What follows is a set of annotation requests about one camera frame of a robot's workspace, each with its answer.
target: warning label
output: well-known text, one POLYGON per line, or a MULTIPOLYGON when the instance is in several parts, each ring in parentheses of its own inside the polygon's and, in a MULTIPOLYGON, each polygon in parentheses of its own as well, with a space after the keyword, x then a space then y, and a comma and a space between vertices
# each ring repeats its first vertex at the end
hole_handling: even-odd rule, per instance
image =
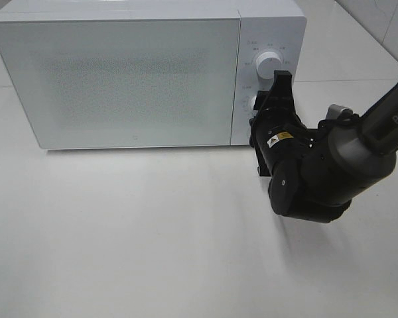
POLYGON ((274 136, 272 136, 268 141, 267 144, 269 145, 269 147, 271 148, 272 146, 274 146, 275 144, 277 144, 279 141, 283 140, 283 139, 288 139, 288 138, 293 138, 293 136, 291 134, 289 134, 287 131, 283 131, 280 132, 278 134, 275 134, 274 136))

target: microwave window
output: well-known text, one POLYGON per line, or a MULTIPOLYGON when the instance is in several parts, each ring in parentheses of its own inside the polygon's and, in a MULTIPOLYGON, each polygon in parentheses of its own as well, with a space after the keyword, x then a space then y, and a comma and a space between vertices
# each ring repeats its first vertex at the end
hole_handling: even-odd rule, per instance
POLYGON ((0 23, 43 148, 229 144, 239 21, 0 23))

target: white microwave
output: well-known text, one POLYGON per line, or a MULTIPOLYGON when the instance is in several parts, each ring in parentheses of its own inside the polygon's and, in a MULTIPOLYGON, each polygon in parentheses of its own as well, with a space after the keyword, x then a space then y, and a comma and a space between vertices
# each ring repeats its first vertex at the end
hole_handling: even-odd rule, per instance
POLYGON ((293 0, 12 0, 0 55, 41 148, 242 145, 305 25, 293 0))

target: microwave control panel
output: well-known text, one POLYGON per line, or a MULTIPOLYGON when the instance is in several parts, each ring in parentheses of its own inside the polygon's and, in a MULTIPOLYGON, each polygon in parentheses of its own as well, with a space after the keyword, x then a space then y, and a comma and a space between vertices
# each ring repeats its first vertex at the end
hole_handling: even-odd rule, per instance
POLYGON ((249 120, 259 90, 269 90, 275 70, 295 76, 305 17, 242 18, 233 105, 232 145, 249 144, 249 120))

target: white table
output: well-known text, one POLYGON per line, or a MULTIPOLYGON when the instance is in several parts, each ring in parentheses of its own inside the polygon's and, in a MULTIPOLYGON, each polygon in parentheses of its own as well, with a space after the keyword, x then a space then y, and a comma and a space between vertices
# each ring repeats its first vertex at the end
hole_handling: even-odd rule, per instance
MULTIPOLYGON (((398 63, 300 0, 294 85, 315 125, 363 113, 398 63)), ((276 216, 248 147, 41 150, 0 61, 0 318, 398 317, 398 164, 322 225, 276 216)))

